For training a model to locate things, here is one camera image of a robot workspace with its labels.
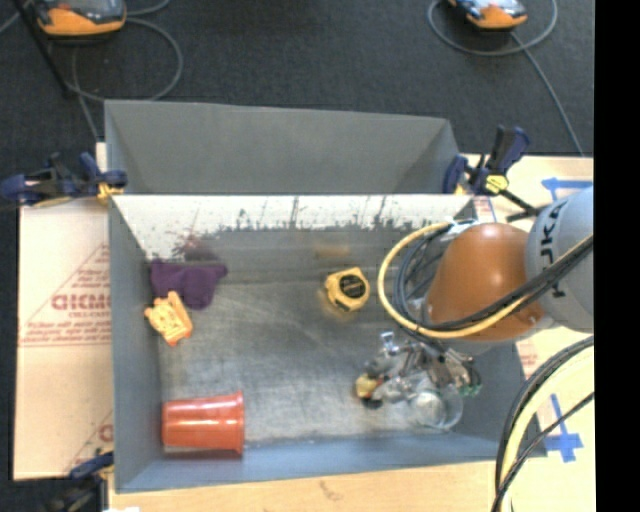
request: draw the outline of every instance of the yellow tape measure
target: yellow tape measure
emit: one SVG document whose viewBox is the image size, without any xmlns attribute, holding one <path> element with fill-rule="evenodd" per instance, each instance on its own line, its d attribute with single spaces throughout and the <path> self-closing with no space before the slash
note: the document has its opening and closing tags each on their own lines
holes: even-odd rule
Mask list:
<svg viewBox="0 0 640 512">
<path fill-rule="evenodd" d="M 330 274 L 325 281 L 329 301 L 343 311 L 355 311 L 369 299 L 369 281 L 359 267 Z"/>
</svg>

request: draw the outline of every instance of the orange plastic cup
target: orange plastic cup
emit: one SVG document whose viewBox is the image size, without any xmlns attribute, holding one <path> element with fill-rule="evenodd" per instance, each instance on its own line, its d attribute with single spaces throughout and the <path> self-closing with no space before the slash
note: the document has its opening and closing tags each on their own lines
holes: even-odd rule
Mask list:
<svg viewBox="0 0 640 512">
<path fill-rule="evenodd" d="M 162 406 L 162 442 L 165 446 L 232 450 L 242 455 L 242 391 L 165 402 Z"/>
</svg>

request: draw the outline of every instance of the power cord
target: power cord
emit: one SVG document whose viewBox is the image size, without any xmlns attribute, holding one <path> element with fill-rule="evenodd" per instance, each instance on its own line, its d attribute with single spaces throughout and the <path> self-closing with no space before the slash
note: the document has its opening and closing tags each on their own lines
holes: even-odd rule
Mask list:
<svg viewBox="0 0 640 512">
<path fill-rule="evenodd" d="M 385 280 L 388 269 L 396 256 L 415 241 L 426 237 L 429 242 L 436 235 L 441 235 L 451 229 L 455 224 L 449 222 L 432 224 L 424 228 L 413 231 L 400 240 L 382 260 L 378 271 L 377 289 L 380 303 L 386 312 L 406 331 L 414 335 L 423 336 L 428 339 L 454 339 L 469 336 L 483 331 L 494 325 L 498 321 L 523 308 L 527 304 L 537 300 L 546 293 L 554 283 L 559 281 L 593 249 L 593 234 L 580 241 L 569 249 L 560 258 L 554 261 L 537 276 L 529 279 L 524 285 L 512 290 L 498 301 L 484 307 L 482 310 L 458 320 L 443 322 L 440 324 L 430 324 L 424 320 L 418 321 L 408 312 L 408 307 L 400 300 L 394 304 L 387 298 L 385 292 Z M 400 267 L 406 272 L 407 265 Z M 396 292 L 404 288 L 406 281 L 401 273 L 395 282 Z"/>
<path fill-rule="evenodd" d="M 32 3 L 33 0 L 27 0 L 24 4 L 25 7 L 27 7 L 30 3 Z M 167 94 L 169 94 L 178 84 L 178 82 L 180 81 L 181 77 L 182 77 L 182 73 L 183 73 L 183 68 L 184 68 L 184 57 L 182 55 L 182 50 L 179 46 L 179 44 L 177 43 L 177 41 L 164 29 L 162 29 L 161 27 L 159 27 L 158 25 L 155 25 L 154 23 L 151 23 L 149 21 L 143 20 L 143 19 L 139 19 L 136 16 L 144 16 L 144 15 L 148 15 L 148 14 L 153 14 L 156 13 L 162 9 L 164 9 L 165 7 L 167 7 L 169 4 L 171 3 L 171 0 L 162 0 L 161 2 L 150 6 L 150 7 L 146 7 L 146 8 L 140 8 L 140 9 L 134 9 L 134 10 L 129 10 L 128 14 L 127 14 L 127 20 L 125 22 L 125 26 L 127 24 L 134 24 L 134 25 L 139 25 L 142 26 L 144 28 L 147 28 L 153 32 L 156 32 L 157 34 L 159 34 L 163 39 L 165 39 L 169 45 L 171 46 L 171 48 L 173 49 L 175 56 L 176 56 L 176 61 L 177 61 L 177 69 L 175 74 L 173 75 L 172 79 L 170 80 L 169 84 L 163 88 L 160 92 L 146 97 L 144 99 L 149 100 L 149 101 L 155 101 L 158 99 L 161 99 L 163 97 L 165 97 Z M 6 30 L 8 29 L 17 19 L 19 18 L 19 13 L 16 13 L 14 15 L 12 15 L 7 21 L 5 21 L 2 25 L 0 25 L 0 35 Z M 51 43 L 49 44 L 49 53 L 51 53 Z M 90 100 L 90 101 L 94 101 L 97 103 L 103 103 L 104 101 L 106 101 L 108 98 L 103 97 L 103 96 L 99 96 L 96 94 L 91 94 L 85 90 L 83 90 L 80 87 L 79 84 L 79 80 L 78 80 L 78 71 L 77 71 L 77 54 L 78 54 L 78 48 L 74 48 L 73 53 L 71 55 L 71 74 L 72 74 L 72 82 L 66 82 L 67 87 L 69 88 L 69 90 L 75 94 L 77 94 L 78 96 L 78 102 L 80 104 L 80 108 L 82 109 L 82 112 L 84 114 L 84 117 L 87 121 L 87 124 L 89 125 L 89 129 L 91 130 L 91 133 L 94 137 L 94 139 L 96 141 L 101 139 L 101 136 L 98 132 L 98 129 L 96 127 L 95 122 L 93 121 L 93 117 L 89 111 L 89 108 L 87 106 L 86 100 Z"/>
<path fill-rule="evenodd" d="M 432 2 L 429 7 L 427 8 L 427 14 L 426 14 L 426 19 L 427 19 L 427 24 L 429 25 L 429 27 L 431 28 L 431 30 L 434 32 L 434 34 L 436 34 L 440 40 L 442 40 L 447 46 L 469 54 L 469 55 L 474 55 L 476 57 L 491 57 L 491 58 L 496 58 L 496 57 L 506 57 L 508 55 L 513 55 L 515 53 L 519 53 L 522 52 L 525 54 L 525 56 L 527 57 L 527 59 L 531 62 L 531 64 L 533 65 L 533 68 L 535 69 L 536 73 L 538 74 L 538 76 L 540 77 L 540 79 L 542 80 L 542 82 L 545 85 L 545 88 L 547 89 L 547 92 L 551 95 L 551 98 L 556 106 L 556 109 L 558 110 L 558 112 L 560 113 L 560 116 L 562 118 L 562 122 L 565 126 L 565 128 L 567 129 L 567 131 L 569 132 L 569 136 L 571 137 L 572 142 L 574 143 L 576 150 L 578 152 L 578 154 L 580 156 L 584 156 L 584 151 L 582 149 L 582 145 L 580 144 L 580 142 L 578 141 L 578 138 L 575 134 L 575 131 L 573 129 L 573 126 L 571 125 L 571 122 L 569 121 L 569 117 L 567 116 L 567 113 L 564 110 L 564 107 L 562 106 L 560 100 L 558 99 L 557 94 L 555 93 L 555 90 L 553 88 L 553 86 L 551 85 L 549 79 L 547 78 L 547 76 L 545 75 L 544 71 L 542 70 L 542 68 L 540 67 L 540 65 L 538 64 L 538 62 L 534 59 L 533 55 L 531 54 L 531 52 L 529 51 L 530 48 L 532 48 L 533 46 L 541 43 L 542 41 L 544 41 L 550 34 L 551 32 L 553 32 L 555 26 L 556 26 L 556 22 L 558 20 L 558 5 L 556 3 L 556 0 L 550 0 L 551 1 L 551 19 L 549 20 L 548 24 L 546 25 L 546 27 L 543 29 L 543 31 L 536 37 L 534 37 L 533 39 L 531 39 L 530 41 L 524 43 L 520 40 L 520 38 L 518 38 L 518 36 L 515 34 L 514 31 L 510 32 L 510 36 L 512 38 L 512 40 L 514 41 L 514 43 L 516 44 L 515 47 L 512 48 L 508 48 L 508 49 L 504 49 L 504 50 L 495 50 L 495 51 L 481 51 L 481 50 L 475 50 L 472 48 L 467 48 L 465 46 L 462 46 L 454 41 L 452 41 L 451 39 L 449 39 L 438 27 L 437 24 L 434 21 L 434 16 L 433 13 L 435 11 L 435 9 L 440 6 L 441 4 L 445 3 L 444 0 L 435 0 L 434 2 Z"/>
<path fill-rule="evenodd" d="M 496 497 L 491 512 L 511 509 L 508 489 L 526 459 L 554 428 L 593 400 L 593 393 L 581 400 L 552 425 L 540 432 L 518 455 L 524 433 L 540 405 L 549 398 L 558 383 L 565 381 L 593 360 L 594 337 L 590 336 L 558 352 L 529 377 L 507 415 L 496 458 Z"/>
</svg>

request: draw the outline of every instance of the dark carpet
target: dark carpet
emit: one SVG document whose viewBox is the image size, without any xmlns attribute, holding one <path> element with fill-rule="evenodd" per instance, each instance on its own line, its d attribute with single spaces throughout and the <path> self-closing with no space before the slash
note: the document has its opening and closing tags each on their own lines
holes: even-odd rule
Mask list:
<svg viewBox="0 0 640 512">
<path fill-rule="evenodd" d="M 470 153 L 488 152 L 498 125 L 518 125 L 531 154 L 593 156 L 595 0 L 523 0 L 529 20 L 512 34 L 480 34 L 432 1 L 174 0 L 133 16 L 98 45 L 43 39 L 65 80 L 98 97 L 83 109 L 77 96 L 63 96 L 22 20 L 11 21 L 13 1 L 3 0 L 0 179 L 39 169 L 54 151 L 75 162 L 93 149 L 103 131 L 95 100 L 104 97 L 444 117 Z M 7 512 L 36 510 L 69 486 L 12 481 L 18 230 L 15 209 L 3 202 L 0 510 Z"/>
</svg>

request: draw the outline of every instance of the yellow cable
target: yellow cable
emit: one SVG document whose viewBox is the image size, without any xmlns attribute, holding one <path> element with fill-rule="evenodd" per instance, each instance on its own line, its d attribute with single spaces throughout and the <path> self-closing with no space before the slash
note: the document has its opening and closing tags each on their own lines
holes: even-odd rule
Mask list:
<svg viewBox="0 0 640 512">
<path fill-rule="evenodd" d="M 504 451 L 502 470 L 500 472 L 501 483 L 504 481 L 504 478 L 513 466 L 514 461 L 517 459 L 520 443 L 524 436 L 524 432 L 531 422 L 531 418 L 533 418 L 533 416 L 538 412 L 538 409 L 544 403 L 544 401 L 547 400 L 549 396 L 551 396 L 551 394 L 553 394 L 557 390 L 558 385 L 561 382 L 565 381 L 567 378 L 571 377 L 579 370 L 584 368 L 592 359 L 593 349 L 585 350 L 583 353 L 574 356 L 572 360 L 558 368 L 554 373 L 551 374 L 549 379 L 543 382 L 536 389 L 535 394 L 531 397 L 527 405 L 522 409 L 522 412 L 518 415 L 518 418 L 516 419 L 513 428 L 511 429 L 511 434 L 509 435 L 509 440 L 507 441 L 507 446 Z M 508 493 L 505 493 L 503 497 L 500 510 L 501 512 L 511 511 L 511 499 Z"/>
<path fill-rule="evenodd" d="M 384 279 L 387 273 L 387 269 L 389 268 L 389 265 L 391 264 L 393 259 L 396 257 L 396 255 L 402 249 L 408 246 L 411 242 L 420 238 L 421 236 L 426 235 L 427 233 L 430 233 L 431 231 L 437 231 L 447 226 L 453 226 L 453 224 L 449 222 L 441 222 L 438 224 L 432 224 L 430 226 L 426 226 L 424 228 L 418 229 L 417 231 L 414 231 L 408 234 L 402 240 L 400 240 L 400 242 L 398 242 L 391 249 L 391 251 L 389 251 L 389 253 L 385 256 L 384 260 L 382 260 L 382 263 L 380 264 L 380 270 L 378 271 L 378 297 L 380 298 L 380 302 L 382 303 L 382 306 L 387 311 L 387 313 L 389 313 L 389 315 L 391 315 L 391 317 L 400 325 L 402 325 L 403 327 L 406 327 L 407 329 L 413 332 L 417 332 L 424 336 L 431 336 L 433 338 L 441 338 L 441 339 L 460 338 L 463 336 L 469 336 L 471 334 L 475 334 L 479 331 L 482 331 L 487 327 L 492 326 L 493 324 L 503 319 L 504 317 L 508 316 L 514 309 L 516 309 L 520 304 L 522 304 L 529 297 L 529 295 L 525 295 L 519 298 L 518 300 L 512 302 L 508 306 L 505 306 L 503 309 L 501 309 L 497 313 L 494 313 L 493 315 L 485 318 L 484 320 L 477 322 L 473 325 L 470 325 L 469 327 L 464 327 L 462 329 L 458 329 L 455 331 L 437 331 L 433 329 L 428 329 L 416 322 L 411 322 L 410 320 L 402 316 L 393 307 L 389 299 L 387 299 L 387 296 L 384 291 Z"/>
</svg>

